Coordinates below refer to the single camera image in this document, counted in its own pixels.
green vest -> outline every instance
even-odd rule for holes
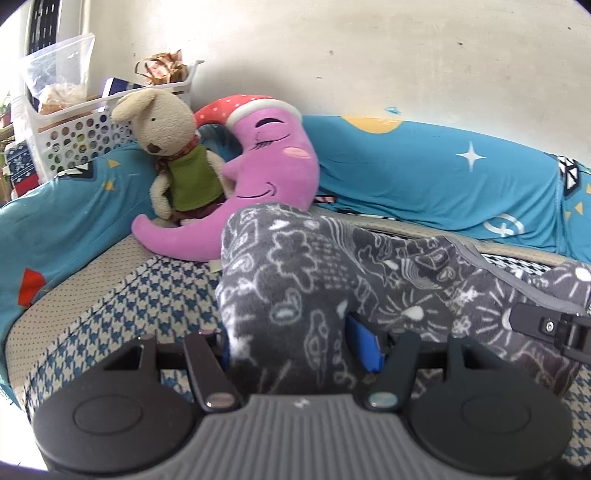
[[[207,148],[198,145],[186,155],[168,162],[173,208],[178,212],[195,210],[212,203],[222,186],[209,163]]]

rabbit ear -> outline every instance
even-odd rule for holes
[[[157,90],[154,88],[142,88],[137,92],[125,95],[113,108],[111,118],[115,122],[131,120],[150,106],[156,98],[156,94]]]

red triangle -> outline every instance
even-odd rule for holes
[[[22,276],[21,288],[18,291],[18,304],[21,307],[29,308],[33,303],[33,298],[37,292],[42,289],[47,282],[39,272],[25,268]]]

pink cheek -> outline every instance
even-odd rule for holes
[[[297,148],[297,147],[287,147],[283,149],[283,153],[285,155],[287,155],[288,157],[294,157],[294,158],[310,158],[310,154],[302,149],[302,148]]]

potted plant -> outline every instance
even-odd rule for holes
[[[0,128],[7,127],[12,123],[10,115],[10,93],[7,93],[6,97],[0,105]]]

